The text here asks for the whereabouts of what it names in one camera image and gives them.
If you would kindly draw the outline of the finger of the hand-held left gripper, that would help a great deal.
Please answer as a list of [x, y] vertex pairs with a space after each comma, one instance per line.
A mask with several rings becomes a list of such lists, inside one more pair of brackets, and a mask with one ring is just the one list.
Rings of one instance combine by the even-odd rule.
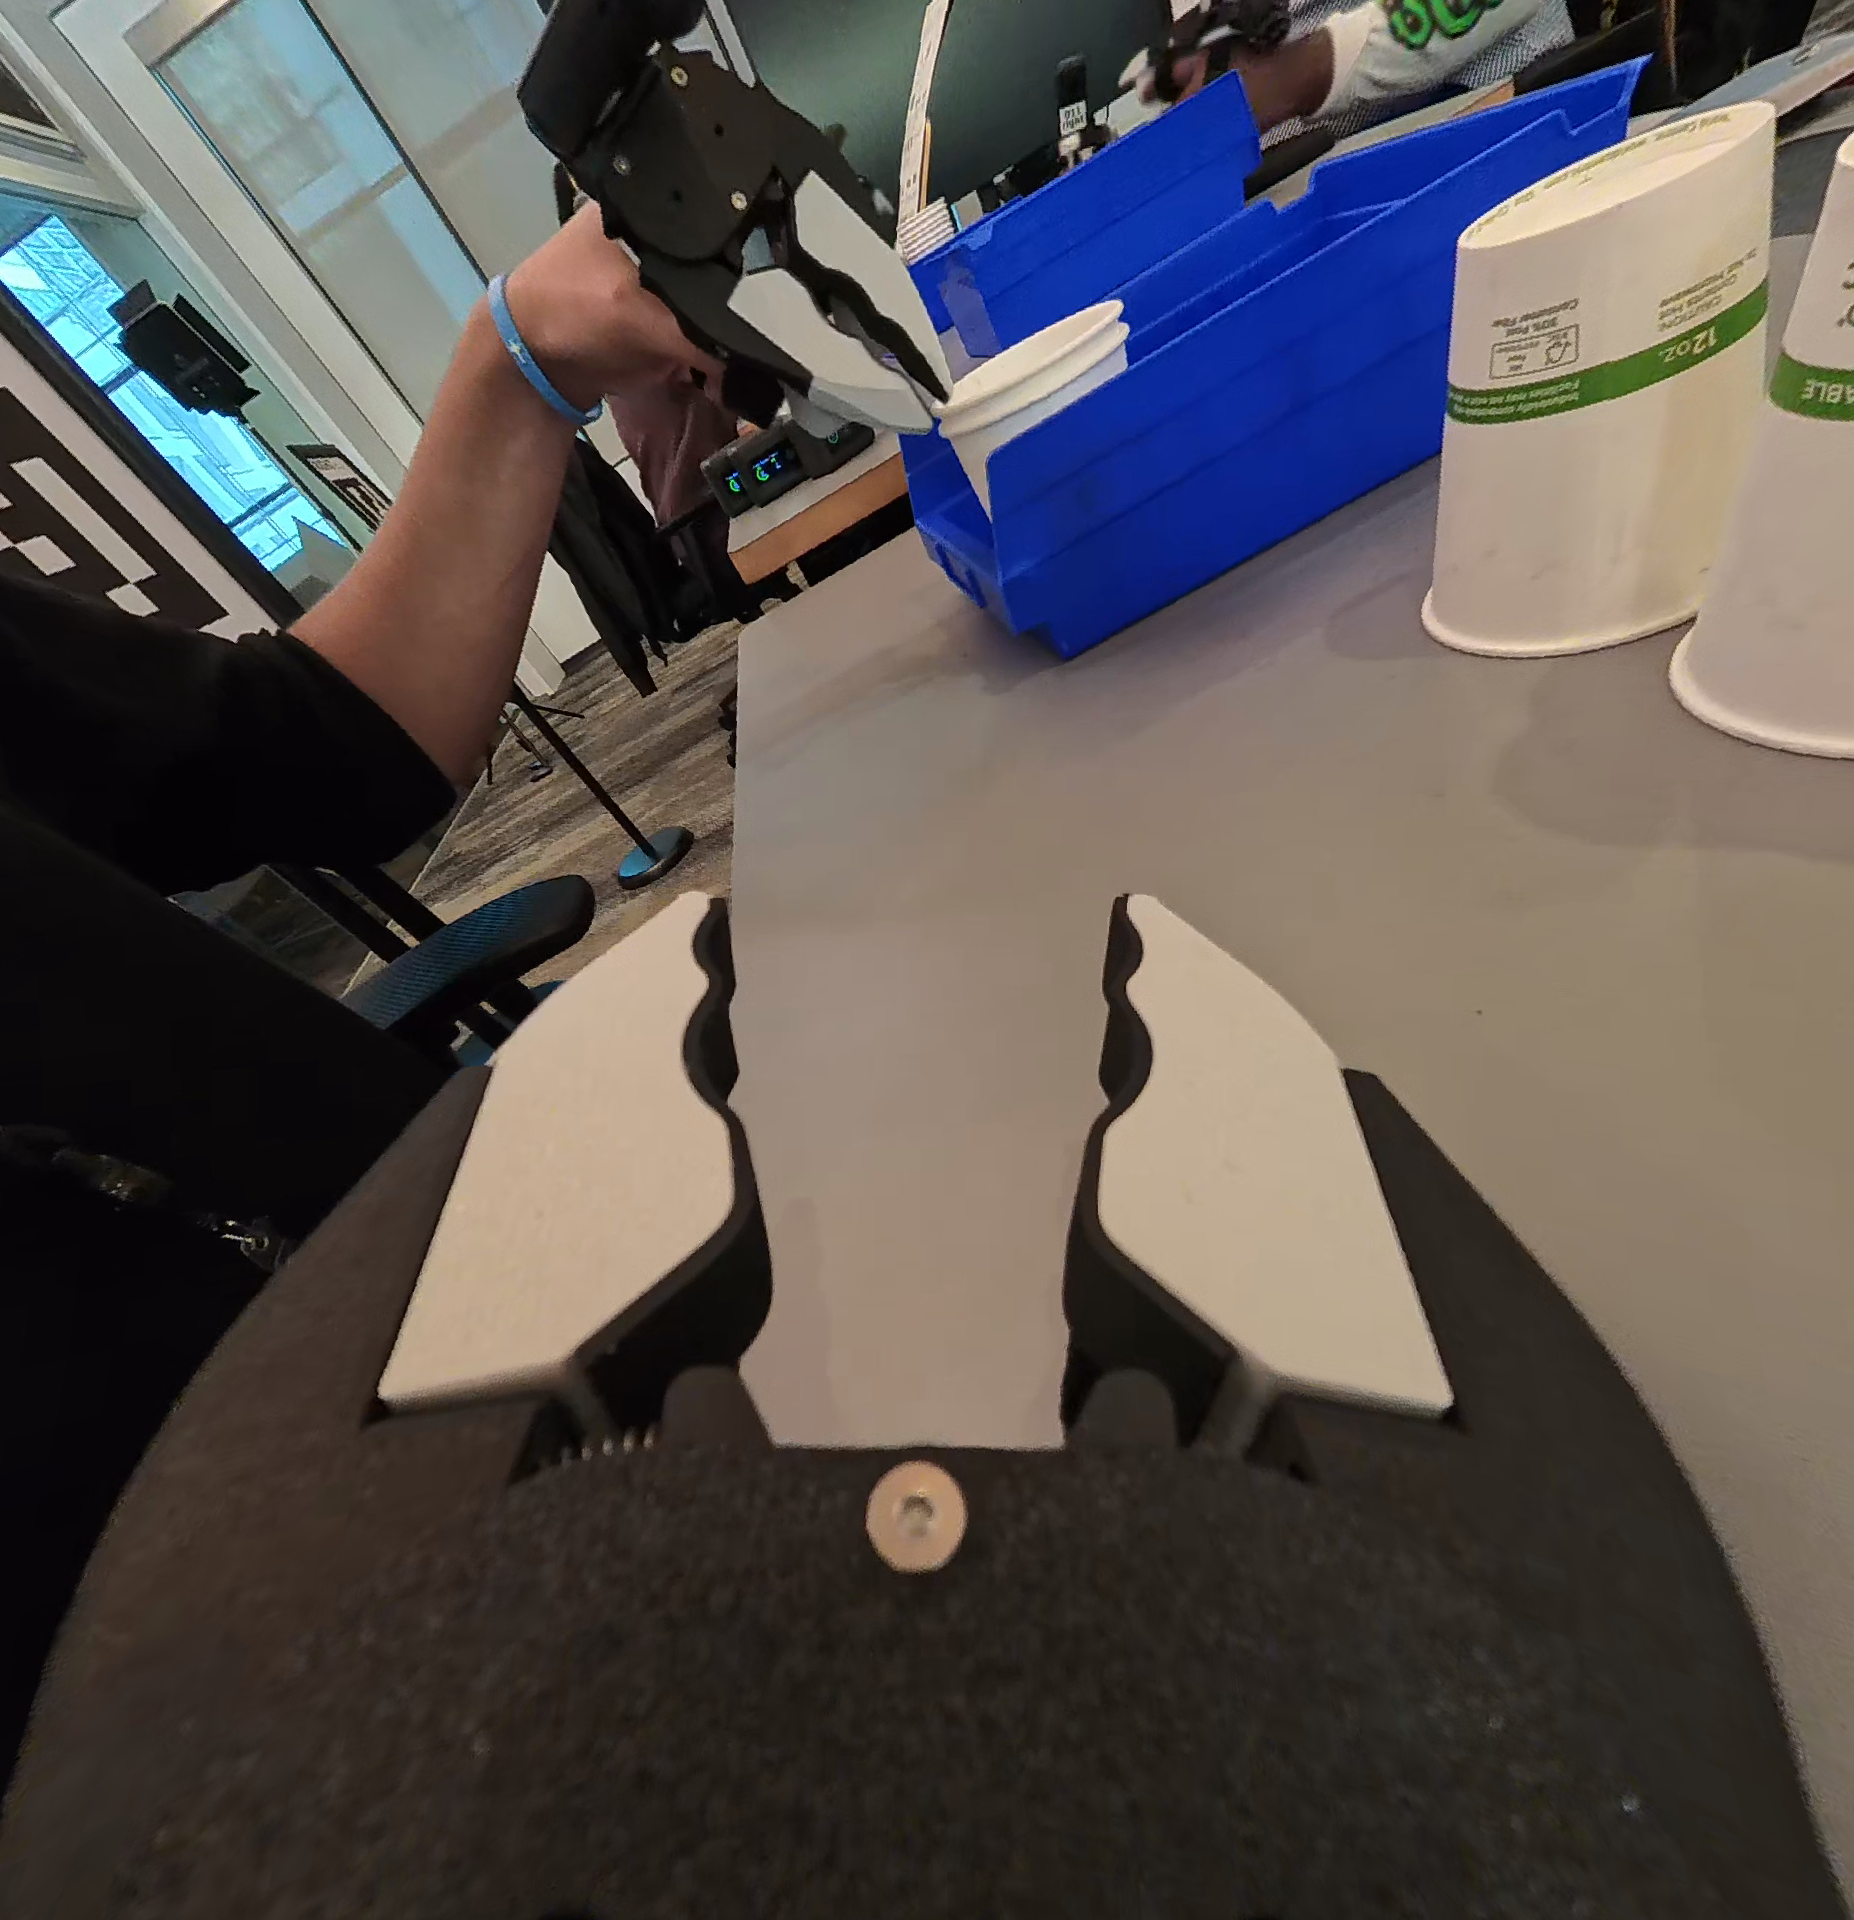
[[795, 363], [804, 398], [791, 409], [807, 431], [820, 432], [823, 419], [900, 438], [937, 431], [928, 389], [877, 344], [823, 319], [792, 272], [768, 267], [743, 277], [729, 293], [729, 314]]
[[929, 398], [946, 398], [950, 363], [903, 258], [881, 239], [859, 200], [822, 171], [792, 192], [791, 247], [841, 329]]

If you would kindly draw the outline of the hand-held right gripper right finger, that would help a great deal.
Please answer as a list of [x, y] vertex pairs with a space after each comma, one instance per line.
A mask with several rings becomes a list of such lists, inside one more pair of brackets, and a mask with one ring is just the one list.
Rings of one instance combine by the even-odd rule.
[[1285, 1401], [1441, 1424], [1457, 1399], [1347, 1070], [1143, 894], [1108, 916], [1066, 1227], [1066, 1447], [1247, 1452]]

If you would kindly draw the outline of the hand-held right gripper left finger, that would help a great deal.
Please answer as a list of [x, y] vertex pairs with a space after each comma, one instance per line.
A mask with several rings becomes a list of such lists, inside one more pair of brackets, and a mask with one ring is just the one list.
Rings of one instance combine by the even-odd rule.
[[528, 1401], [639, 1452], [773, 1299], [730, 1034], [729, 904], [688, 893], [506, 1042], [377, 1379], [396, 1417]]

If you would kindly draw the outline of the stack of white paper cups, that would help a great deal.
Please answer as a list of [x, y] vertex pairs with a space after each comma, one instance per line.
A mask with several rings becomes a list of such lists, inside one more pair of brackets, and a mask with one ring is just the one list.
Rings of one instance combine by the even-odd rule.
[[955, 380], [939, 409], [940, 440], [992, 515], [992, 458], [1127, 371], [1131, 324], [1122, 300], [1078, 311]]

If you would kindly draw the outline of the blue plastic bin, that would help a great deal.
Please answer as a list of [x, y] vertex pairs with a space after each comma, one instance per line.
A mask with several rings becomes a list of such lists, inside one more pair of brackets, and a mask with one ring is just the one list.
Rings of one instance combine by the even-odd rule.
[[928, 558], [1059, 661], [1434, 458], [1461, 232], [1613, 146], [1645, 60], [1327, 154], [1120, 290], [1126, 371], [992, 458], [906, 452]]

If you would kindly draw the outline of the white paper cup green band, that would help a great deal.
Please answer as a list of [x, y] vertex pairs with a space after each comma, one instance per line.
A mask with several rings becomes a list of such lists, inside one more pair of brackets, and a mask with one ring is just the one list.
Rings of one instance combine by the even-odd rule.
[[1774, 162], [1771, 101], [1710, 109], [1461, 234], [1434, 642], [1562, 659], [1694, 618], [1760, 425]]
[[1854, 760], [1854, 130], [1832, 159], [1745, 481], [1668, 685], [1719, 734]]

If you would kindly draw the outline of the person's left forearm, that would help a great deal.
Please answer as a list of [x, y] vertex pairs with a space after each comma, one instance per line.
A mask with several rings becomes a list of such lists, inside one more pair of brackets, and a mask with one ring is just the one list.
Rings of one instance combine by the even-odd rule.
[[0, 570], [0, 844], [157, 897], [381, 866], [483, 765], [577, 409], [483, 300], [391, 515], [287, 630], [224, 639]]

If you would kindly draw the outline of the person's left hand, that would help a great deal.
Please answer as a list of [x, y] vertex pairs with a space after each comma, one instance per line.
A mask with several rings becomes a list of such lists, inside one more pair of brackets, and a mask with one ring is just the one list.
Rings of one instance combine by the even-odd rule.
[[720, 386], [720, 363], [643, 286], [635, 258], [605, 232], [591, 202], [507, 277], [506, 306], [532, 363], [581, 414], [651, 386]]

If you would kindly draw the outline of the white standing card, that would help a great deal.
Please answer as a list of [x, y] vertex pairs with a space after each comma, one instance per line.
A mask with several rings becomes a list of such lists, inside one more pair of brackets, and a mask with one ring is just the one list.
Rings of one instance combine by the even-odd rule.
[[897, 217], [898, 226], [919, 220], [929, 202], [932, 100], [940, 51], [953, 4], [929, 3], [921, 18], [916, 60], [906, 101]]

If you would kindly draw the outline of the blue wristband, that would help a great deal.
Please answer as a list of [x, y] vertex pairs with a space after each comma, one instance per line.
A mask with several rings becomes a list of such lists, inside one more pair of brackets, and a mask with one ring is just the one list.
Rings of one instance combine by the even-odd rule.
[[581, 435], [591, 428], [605, 414], [605, 404], [594, 403], [590, 407], [577, 407], [548, 376], [512, 314], [507, 300], [507, 277], [493, 277], [487, 280], [486, 308], [507, 361], [537, 400], [571, 432]]

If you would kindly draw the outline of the black jacket on chair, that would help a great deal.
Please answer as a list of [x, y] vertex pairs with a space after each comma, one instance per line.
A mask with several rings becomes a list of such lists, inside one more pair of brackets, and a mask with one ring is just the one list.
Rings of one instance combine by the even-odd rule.
[[549, 558], [628, 685], [644, 700], [656, 696], [654, 669], [677, 641], [657, 531], [587, 435], [567, 446]]

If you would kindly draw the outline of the black stanchion pole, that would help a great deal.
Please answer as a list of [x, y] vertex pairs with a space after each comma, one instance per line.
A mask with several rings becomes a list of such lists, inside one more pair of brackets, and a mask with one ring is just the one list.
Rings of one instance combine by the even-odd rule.
[[559, 734], [549, 712], [530, 698], [520, 683], [512, 685], [507, 718], [523, 723], [538, 745], [551, 751], [564, 769], [625, 835], [630, 853], [620, 858], [613, 874], [620, 893], [633, 894], [651, 887], [660, 878], [671, 876], [685, 856], [693, 853], [696, 837], [686, 829], [660, 829], [657, 832], [640, 829], [565, 735]]

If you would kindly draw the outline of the small sign on tripod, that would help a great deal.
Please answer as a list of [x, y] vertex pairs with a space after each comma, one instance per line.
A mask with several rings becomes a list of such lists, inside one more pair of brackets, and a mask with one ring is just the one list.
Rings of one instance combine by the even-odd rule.
[[368, 531], [377, 531], [392, 505], [391, 495], [341, 446], [326, 442], [289, 445], [287, 455], [319, 478]]

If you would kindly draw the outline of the framed tag poster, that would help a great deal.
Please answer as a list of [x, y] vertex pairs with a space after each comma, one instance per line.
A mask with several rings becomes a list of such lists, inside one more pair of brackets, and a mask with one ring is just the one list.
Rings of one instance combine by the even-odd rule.
[[226, 641], [300, 617], [3, 280], [0, 572]]

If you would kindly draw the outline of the dark wall screen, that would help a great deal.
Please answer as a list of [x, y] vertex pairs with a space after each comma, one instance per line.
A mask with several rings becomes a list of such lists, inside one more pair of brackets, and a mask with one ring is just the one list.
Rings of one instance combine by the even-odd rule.
[[[844, 128], [855, 173], [898, 194], [906, 101], [924, 3], [711, 4], [725, 50], [817, 128]], [[1168, 3], [953, 3], [932, 100], [932, 200], [957, 202], [1059, 139], [1055, 74], [1087, 62], [1105, 109]]]

